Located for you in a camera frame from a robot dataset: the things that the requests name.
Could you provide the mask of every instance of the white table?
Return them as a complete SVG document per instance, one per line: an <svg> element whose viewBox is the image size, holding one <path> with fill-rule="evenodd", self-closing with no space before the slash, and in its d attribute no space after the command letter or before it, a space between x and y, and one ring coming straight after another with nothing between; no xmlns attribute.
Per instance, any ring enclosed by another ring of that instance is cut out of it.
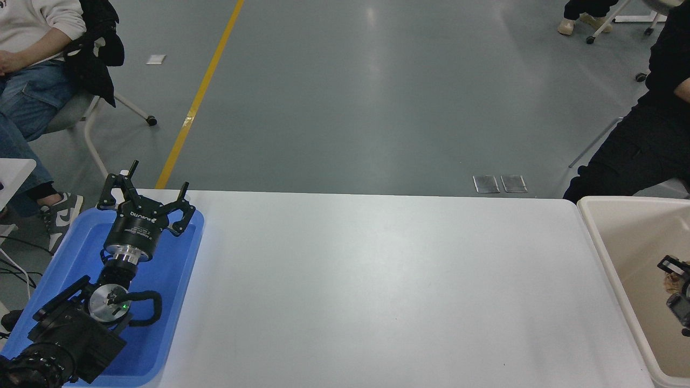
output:
<svg viewBox="0 0 690 388"><path fill-rule="evenodd" d="M0 190L0 209L10 201L34 168L36 161L33 159L0 158L0 182L5 186Z"/></svg>
<svg viewBox="0 0 690 388"><path fill-rule="evenodd" d="M188 196L206 226L151 386L652 387L569 202Z"/></svg>

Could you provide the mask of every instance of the sneaker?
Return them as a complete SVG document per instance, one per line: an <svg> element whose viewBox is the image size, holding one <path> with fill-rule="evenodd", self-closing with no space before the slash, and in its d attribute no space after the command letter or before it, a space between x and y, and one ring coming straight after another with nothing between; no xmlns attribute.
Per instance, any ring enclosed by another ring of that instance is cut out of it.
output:
<svg viewBox="0 0 690 388"><path fill-rule="evenodd" d="M605 17L594 17L594 16L591 16L590 14L581 14L580 20L582 20L583 22L592 26L595 30L598 30L599 27L604 25L606 18ZM604 28L603 32L609 33L611 31L613 31L613 26L611 24L609 24L608 26L606 26L606 28Z"/></svg>
<svg viewBox="0 0 690 388"><path fill-rule="evenodd" d="M81 210L84 198L81 195L60 193L62 200L52 206L41 206L41 216L43 223L46 224L50 243L48 250L51 253L57 251L62 239L65 238L67 230L75 221Z"/></svg>
<svg viewBox="0 0 690 388"><path fill-rule="evenodd" d="M575 28L575 21L570 20L570 19L563 19L561 20L561 23L558 25L558 32L561 35L572 35L573 34L573 28Z"/></svg>

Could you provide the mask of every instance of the object in bin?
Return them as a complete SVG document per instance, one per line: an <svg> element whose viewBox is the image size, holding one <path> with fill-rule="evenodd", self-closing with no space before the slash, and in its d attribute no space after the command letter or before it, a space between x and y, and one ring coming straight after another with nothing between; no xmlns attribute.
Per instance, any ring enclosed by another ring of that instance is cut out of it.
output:
<svg viewBox="0 0 690 388"><path fill-rule="evenodd" d="M690 264L667 255L657 267L666 272L664 288L673 294L666 305L684 327L681 333L690 337Z"/></svg>
<svg viewBox="0 0 690 388"><path fill-rule="evenodd" d="M164 229L181 235L195 207L184 199L188 182L169 204L139 195L131 182L137 165L135 160L126 175L110 174L103 186L99 210L115 208L114 188L122 191L124 201L103 244L98 280L81 277L33 315L38 322L28 334L33 343L12 359L0 356L1 388L58 388L78 379L92 383L126 346L119 337L126 327L160 319L163 300L158 292L128 290L137 265L153 259ZM171 224L168 215L174 211L182 217ZM152 301L153 315L135 320L130 305L143 300Z"/></svg>

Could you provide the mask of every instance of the white sweatshirt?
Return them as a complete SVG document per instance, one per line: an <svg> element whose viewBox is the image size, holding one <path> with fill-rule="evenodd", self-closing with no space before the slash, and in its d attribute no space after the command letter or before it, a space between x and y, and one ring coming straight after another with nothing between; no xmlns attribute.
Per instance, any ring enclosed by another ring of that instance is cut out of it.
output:
<svg viewBox="0 0 690 388"><path fill-rule="evenodd" d="M22 51L53 27L74 40L86 31L81 13L79 0L0 0L0 50Z"/></svg>

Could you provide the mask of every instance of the black pants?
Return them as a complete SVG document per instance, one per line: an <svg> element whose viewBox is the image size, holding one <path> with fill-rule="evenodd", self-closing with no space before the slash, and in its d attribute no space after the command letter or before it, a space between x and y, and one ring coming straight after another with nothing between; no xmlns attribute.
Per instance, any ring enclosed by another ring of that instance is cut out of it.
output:
<svg viewBox="0 0 690 388"><path fill-rule="evenodd" d="M674 177L690 176L690 124L652 106L637 105L594 154L563 198L633 195Z"/></svg>
<svg viewBox="0 0 690 388"><path fill-rule="evenodd" d="M565 5L563 17L577 20L580 14L588 13L594 17L604 17L618 0L570 0Z"/></svg>

